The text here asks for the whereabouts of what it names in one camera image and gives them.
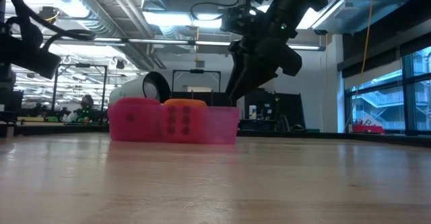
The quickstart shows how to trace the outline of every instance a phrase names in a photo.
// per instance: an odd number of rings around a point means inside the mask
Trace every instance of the desk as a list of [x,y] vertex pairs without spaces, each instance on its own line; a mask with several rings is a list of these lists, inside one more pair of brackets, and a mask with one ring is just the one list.
[[0,144],[0,223],[429,223],[431,150],[341,139]]
[[276,120],[240,119],[240,130],[277,130]]

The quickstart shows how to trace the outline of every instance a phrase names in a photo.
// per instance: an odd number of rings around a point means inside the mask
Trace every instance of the yellow cable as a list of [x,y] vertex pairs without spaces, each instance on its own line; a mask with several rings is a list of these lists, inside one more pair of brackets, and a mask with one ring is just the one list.
[[51,20],[57,18],[60,15],[60,11],[57,12],[56,15],[52,16],[51,18],[45,19],[47,22],[50,22]]
[[344,125],[344,131],[346,130],[350,119],[352,118],[352,114],[353,114],[353,109],[356,106],[356,100],[358,99],[358,93],[359,93],[359,87],[363,84],[363,76],[364,76],[364,70],[365,70],[365,62],[366,62],[366,55],[368,52],[368,42],[370,40],[370,29],[371,29],[371,19],[372,19],[372,6],[374,4],[374,0],[371,0],[371,5],[370,5],[370,15],[368,16],[368,28],[366,31],[366,39],[365,39],[365,50],[364,50],[364,61],[362,62],[362,69],[361,69],[361,74],[360,74],[360,80],[359,80],[359,84],[356,87],[356,94],[355,94],[355,100],[352,106],[352,110],[350,110],[350,116],[349,118],[346,120],[345,125]]

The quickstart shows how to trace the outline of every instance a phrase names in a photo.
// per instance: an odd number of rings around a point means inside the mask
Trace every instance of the window frame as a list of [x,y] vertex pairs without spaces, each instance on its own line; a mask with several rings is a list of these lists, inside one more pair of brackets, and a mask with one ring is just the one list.
[[[390,89],[393,87],[401,86],[403,88],[404,95],[404,119],[405,119],[405,130],[385,130],[386,133],[390,134],[405,134],[407,136],[418,136],[418,135],[431,135],[431,130],[418,130],[416,128],[416,102],[415,102],[415,89],[414,84],[425,80],[431,80],[431,73],[425,73],[422,75],[414,75],[413,59],[412,54],[408,54],[401,57],[401,63],[403,65],[402,79],[401,81],[392,81],[384,83],[382,85],[372,86],[365,89],[359,89],[358,95],[370,93],[382,89]],[[349,120],[348,124],[353,124],[352,117],[352,96],[356,95],[356,91],[351,89],[345,89],[344,91],[344,110],[345,110],[345,123]]]

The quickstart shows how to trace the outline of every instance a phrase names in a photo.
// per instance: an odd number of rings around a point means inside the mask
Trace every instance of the glass window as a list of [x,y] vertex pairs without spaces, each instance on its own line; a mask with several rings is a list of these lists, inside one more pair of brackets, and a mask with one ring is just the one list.
[[[354,104],[355,96],[352,96],[352,107]],[[384,129],[405,129],[403,88],[393,87],[358,95],[352,119],[355,122],[365,115],[380,122]]]
[[431,130],[431,80],[415,83],[416,128]]
[[396,70],[392,73],[388,73],[386,75],[383,75],[381,77],[378,77],[376,79],[367,81],[365,83],[363,83],[359,89],[366,89],[368,87],[374,87],[374,86],[378,86],[378,85],[382,85],[384,83],[389,83],[389,82],[394,82],[394,81],[399,81],[402,80],[403,77],[403,71],[400,70]]
[[411,59],[414,76],[431,73],[431,46],[413,53]]

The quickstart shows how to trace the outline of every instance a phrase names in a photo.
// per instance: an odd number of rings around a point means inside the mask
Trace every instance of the cable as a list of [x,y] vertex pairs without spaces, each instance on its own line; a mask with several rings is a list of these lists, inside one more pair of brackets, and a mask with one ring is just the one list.
[[[200,20],[196,15],[195,15],[195,12],[193,11],[193,9],[196,7],[196,6],[198,6],[198,5],[217,5],[217,6],[222,6],[222,7],[231,7],[231,6],[235,6],[235,5],[238,5],[238,3],[240,3],[240,0],[236,0],[236,2],[235,3],[233,3],[233,4],[222,4],[222,3],[215,3],[215,2],[200,2],[200,3],[196,3],[196,4],[194,4],[194,5],[192,5],[192,7],[190,8],[190,14],[191,14],[191,17],[194,19],[194,20]],[[218,20],[218,19],[221,19],[223,17],[223,15],[219,15],[219,16],[217,16],[216,18],[213,18],[213,19],[210,19],[210,20],[200,20],[200,21],[213,21],[213,20]]]
[[41,24],[42,26],[48,28],[49,30],[52,30],[56,33],[58,33],[60,36],[66,36],[69,38],[73,38],[76,40],[85,40],[85,41],[89,41],[89,40],[93,40],[96,37],[96,33],[89,31],[89,30],[80,30],[79,32],[76,32],[75,30],[64,30],[61,29],[58,26],[52,25],[49,22],[47,22],[46,20],[42,19],[36,12],[34,12],[32,9],[30,9],[23,0],[11,0],[12,3],[15,5],[15,8],[18,11],[22,11],[27,13],[33,20],[35,20],[36,22],[38,22],[39,24]]
[[368,43],[370,41],[370,29],[371,29],[371,19],[372,19],[372,6],[374,4],[374,0],[371,0],[371,5],[370,5],[370,15],[368,16],[368,27],[366,30],[366,39],[365,39],[365,49],[364,49],[364,60],[362,62],[362,69],[361,69],[361,74],[360,74],[360,80],[359,80],[359,84],[356,87],[356,94],[355,94],[355,100],[352,106],[352,110],[350,110],[350,116],[349,118],[346,120],[345,125],[344,125],[344,131],[346,130],[350,119],[352,119],[352,114],[353,114],[353,109],[356,107],[356,100],[358,99],[358,94],[359,94],[359,87],[362,85],[362,81],[363,81],[363,76],[364,76],[364,70],[365,70],[365,62],[366,62],[366,55],[368,52]]
[[51,22],[51,20],[57,18],[60,15],[60,10],[57,12],[56,15],[52,16],[51,18],[45,19],[47,22]]
[[[88,34],[89,31],[88,30],[73,29],[73,30],[67,30],[66,32],[68,32],[68,33],[74,33],[74,34],[79,34],[79,35],[85,35],[85,34]],[[62,37],[64,37],[64,35],[62,35],[61,33],[57,33],[54,36],[51,36],[51,38],[49,38],[45,42],[45,45],[43,46],[43,49],[49,50],[49,47],[51,46],[51,44],[54,41],[56,41],[56,40],[58,40],[58,39],[60,39]]]

